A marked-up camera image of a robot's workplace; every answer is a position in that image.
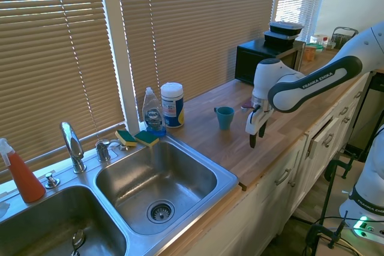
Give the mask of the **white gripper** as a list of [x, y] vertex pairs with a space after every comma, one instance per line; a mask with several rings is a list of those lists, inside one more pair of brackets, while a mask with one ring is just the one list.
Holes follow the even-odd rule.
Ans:
[[263, 138], [265, 135], [266, 122], [273, 112], [273, 108], [264, 110], [263, 107], [257, 105], [248, 115], [245, 131], [249, 134], [249, 144], [251, 148], [255, 148], [258, 132], [260, 138]]

